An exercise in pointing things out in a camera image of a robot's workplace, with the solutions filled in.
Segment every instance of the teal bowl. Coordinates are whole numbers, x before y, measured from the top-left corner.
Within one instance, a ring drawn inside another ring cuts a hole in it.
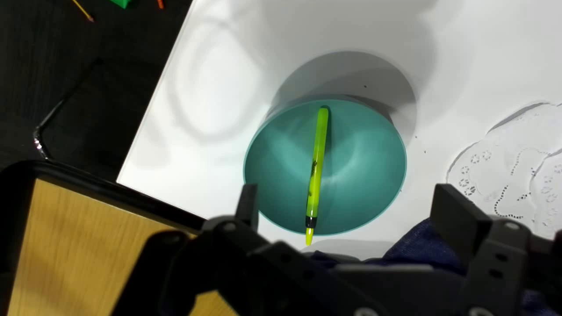
[[[358,228],[380,215],[406,175],[406,150],[381,114],[355,100],[299,103],[267,119],[244,161],[258,184],[258,208],[278,226],[305,232],[306,199],[318,109],[330,111],[314,235]]]

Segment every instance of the yellow-green pen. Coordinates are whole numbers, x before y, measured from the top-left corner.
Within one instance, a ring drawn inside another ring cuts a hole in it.
[[[312,235],[316,227],[318,216],[318,201],[320,200],[320,181],[322,165],[324,164],[324,150],[326,148],[326,134],[328,133],[328,109],[318,110],[316,121],[316,136],[314,137],[314,152],[312,154],[312,172],[310,174],[309,196],[306,200],[306,245],[312,243]]]

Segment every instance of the dark floor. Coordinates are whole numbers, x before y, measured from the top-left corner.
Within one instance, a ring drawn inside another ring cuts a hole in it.
[[[51,154],[117,177],[190,0],[0,1],[0,169],[40,159],[35,125],[94,61],[92,72],[45,131]]]

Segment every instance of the black pen band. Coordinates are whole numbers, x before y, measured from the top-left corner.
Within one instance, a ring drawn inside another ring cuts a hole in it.
[[[305,216],[305,225],[306,228],[315,228],[316,227],[316,217],[312,216]]]

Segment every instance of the black frame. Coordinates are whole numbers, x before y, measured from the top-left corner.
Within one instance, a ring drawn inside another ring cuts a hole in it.
[[[205,220],[119,184],[66,165],[17,162],[0,171],[3,220],[0,221],[0,315],[10,306],[21,245],[36,179],[84,194],[174,228],[195,233]]]

